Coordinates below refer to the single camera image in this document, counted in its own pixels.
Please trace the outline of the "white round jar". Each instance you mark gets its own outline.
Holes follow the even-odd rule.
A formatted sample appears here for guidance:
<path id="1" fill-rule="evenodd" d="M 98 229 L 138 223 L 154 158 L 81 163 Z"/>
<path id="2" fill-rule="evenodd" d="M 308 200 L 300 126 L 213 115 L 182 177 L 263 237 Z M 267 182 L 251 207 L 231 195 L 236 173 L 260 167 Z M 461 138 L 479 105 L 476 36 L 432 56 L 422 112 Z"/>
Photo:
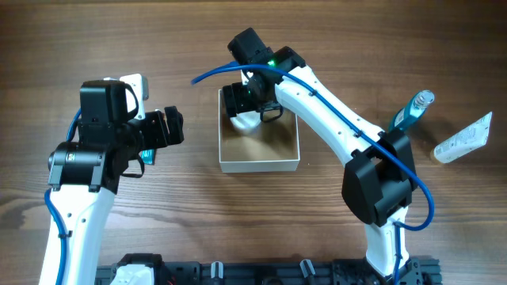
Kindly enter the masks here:
<path id="1" fill-rule="evenodd" d="M 239 113 L 231 117 L 230 121 L 233 128 L 243 134 L 256 131 L 261 124 L 260 114 L 255 111 Z"/>

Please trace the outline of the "teal mouthwash bottle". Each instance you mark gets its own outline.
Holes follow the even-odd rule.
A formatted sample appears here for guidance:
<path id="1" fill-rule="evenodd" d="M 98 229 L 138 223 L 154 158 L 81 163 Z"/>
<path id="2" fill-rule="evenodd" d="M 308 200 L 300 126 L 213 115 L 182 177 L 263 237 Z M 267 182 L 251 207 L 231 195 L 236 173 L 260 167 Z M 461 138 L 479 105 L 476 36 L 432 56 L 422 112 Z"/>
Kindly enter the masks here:
<path id="1" fill-rule="evenodd" d="M 399 129 L 406 131 L 425 114 L 426 109 L 435 101 L 435 94 L 422 90 L 414 95 L 408 104 L 400 109 L 390 123 L 388 131 Z"/>

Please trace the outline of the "white lotion tube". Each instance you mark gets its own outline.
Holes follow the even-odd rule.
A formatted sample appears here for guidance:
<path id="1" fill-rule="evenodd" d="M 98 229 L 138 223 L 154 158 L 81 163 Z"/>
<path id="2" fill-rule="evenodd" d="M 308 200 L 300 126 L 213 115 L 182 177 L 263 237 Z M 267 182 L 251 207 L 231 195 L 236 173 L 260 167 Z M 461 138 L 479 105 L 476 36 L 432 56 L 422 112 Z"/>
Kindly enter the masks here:
<path id="1" fill-rule="evenodd" d="M 492 112 L 438 144 L 430 153 L 441 164 L 453 162 L 473 150 L 485 146 L 489 138 Z"/>

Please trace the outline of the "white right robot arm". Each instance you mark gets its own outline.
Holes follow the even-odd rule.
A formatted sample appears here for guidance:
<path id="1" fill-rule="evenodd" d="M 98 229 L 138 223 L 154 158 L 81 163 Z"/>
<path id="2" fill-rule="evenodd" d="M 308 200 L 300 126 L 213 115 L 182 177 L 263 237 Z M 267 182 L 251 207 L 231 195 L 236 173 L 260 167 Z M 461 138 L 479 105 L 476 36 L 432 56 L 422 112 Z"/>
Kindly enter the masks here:
<path id="1" fill-rule="evenodd" d="M 344 166 L 341 194 L 365 225 L 366 261 L 378 276 L 392 280 L 409 257 L 402 224 L 417 187 L 409 139 L 357 115 L 290 47 L 273 51 L 248 28 L 227 48 L 234 60 L 225 70 L 242 76 L 221 89 L 233 128 L 251 134 L 286 112 L 302 119 Z"/>

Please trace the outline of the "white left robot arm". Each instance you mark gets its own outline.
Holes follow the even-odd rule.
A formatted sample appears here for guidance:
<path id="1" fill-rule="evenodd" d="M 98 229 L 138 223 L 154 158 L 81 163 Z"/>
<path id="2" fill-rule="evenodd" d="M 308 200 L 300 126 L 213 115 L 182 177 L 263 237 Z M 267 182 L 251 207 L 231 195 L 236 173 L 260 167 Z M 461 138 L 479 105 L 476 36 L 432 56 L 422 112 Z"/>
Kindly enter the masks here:
<path id="1" fill-rule="evenodd" d="M 183 115 L 176 107 L 140 115 L 128 108 L 133 86 L 119 80 L 84 82 L 80 112 L 48 158 L 44 202 L 51 225 L 40 274 L 42 284 L 91 284 L 101 239 L 121 177 L 144 150 L 180 144 Z"/>

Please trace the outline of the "white cardboard box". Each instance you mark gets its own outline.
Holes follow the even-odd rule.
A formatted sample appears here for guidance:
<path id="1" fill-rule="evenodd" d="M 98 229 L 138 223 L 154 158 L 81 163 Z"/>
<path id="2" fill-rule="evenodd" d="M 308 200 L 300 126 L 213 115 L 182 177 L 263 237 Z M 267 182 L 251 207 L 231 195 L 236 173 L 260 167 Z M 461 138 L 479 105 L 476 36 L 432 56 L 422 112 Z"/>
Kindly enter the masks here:
<path id="1" fill-rule="evenodd" d="M 224 173 L 295 171 L 300 162 L 298 116 L 285 112 L 272 123 L 253 130 L 236 129 L 227 117 L 219 92 L 219 164 Z"/>

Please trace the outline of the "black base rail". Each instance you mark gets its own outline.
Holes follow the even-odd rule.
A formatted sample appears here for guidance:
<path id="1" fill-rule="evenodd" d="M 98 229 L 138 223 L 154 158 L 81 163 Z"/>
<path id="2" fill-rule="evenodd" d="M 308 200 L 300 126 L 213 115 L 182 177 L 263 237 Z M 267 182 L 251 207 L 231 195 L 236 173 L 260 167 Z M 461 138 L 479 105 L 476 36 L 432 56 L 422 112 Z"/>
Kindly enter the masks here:
<path id="1" fill-rule="evenodd" d="M 159 254 L 127 254 L 116 264 L 100 266 L 96 284 L 110 284 L 126 276 L 121 267 L 145 264 L 154 271 L 155 284 L 391 284 L 365 259 L 330 262 L 302 260 L 299 263 L 210 264 L 164 262 Z"/>

